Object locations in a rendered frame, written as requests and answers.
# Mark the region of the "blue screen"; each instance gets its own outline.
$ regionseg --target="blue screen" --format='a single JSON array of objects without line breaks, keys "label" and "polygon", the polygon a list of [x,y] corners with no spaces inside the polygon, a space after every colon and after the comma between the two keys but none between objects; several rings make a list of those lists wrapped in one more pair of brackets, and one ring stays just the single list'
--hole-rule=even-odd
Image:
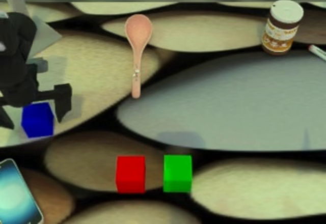
[{"label": "blue screen", "polygon": [[0,163],[0,223],[38,224],[42,220],[34,198],[11,159]]}]

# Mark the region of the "jar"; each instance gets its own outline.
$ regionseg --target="jar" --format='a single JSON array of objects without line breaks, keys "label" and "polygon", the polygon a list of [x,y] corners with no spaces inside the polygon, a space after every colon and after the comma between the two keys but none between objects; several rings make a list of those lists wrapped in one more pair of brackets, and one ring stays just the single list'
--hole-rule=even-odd
[{"label": "jar", "polygon": [[264,51],[272,55],[286,54],[292,46],[303,15],[304,9],[294,1],[274,2],[261,40]]}]

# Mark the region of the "jar label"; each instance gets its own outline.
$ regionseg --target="jar label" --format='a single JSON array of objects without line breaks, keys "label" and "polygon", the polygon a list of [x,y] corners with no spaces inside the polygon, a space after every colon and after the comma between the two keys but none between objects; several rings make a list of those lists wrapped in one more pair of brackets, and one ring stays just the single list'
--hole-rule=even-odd
[{"label": "jar label", "polygon": [[273,52],[285,52],[290,49],[297,29],[298,26],[289,30],[278,28],[268,19],[262,43]]}]

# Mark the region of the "pink spoon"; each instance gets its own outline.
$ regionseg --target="pink spoon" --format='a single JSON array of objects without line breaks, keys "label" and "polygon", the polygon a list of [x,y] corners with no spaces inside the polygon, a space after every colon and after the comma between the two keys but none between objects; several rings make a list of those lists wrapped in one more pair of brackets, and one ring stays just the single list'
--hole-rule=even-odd
[{"label": "pink spoon", "polygon": [[133,51],[133,75],[132,90],[133,98],[141,96],[141,61],[142,55],[149,39],[152,36],[153,26],[148,17],[142,14],[130,16],[125,25],[127,39]]}]

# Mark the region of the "jar lid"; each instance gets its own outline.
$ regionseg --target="jar lid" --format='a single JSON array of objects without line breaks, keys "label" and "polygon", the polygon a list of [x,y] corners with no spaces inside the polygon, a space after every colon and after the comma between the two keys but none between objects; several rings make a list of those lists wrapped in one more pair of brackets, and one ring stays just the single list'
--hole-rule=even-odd
[{"label": "jar lid", "polygon": [[270,14],[279,22],[293,24],[302,19],[304,9],[292,0],[278,0],[271,6]]}]

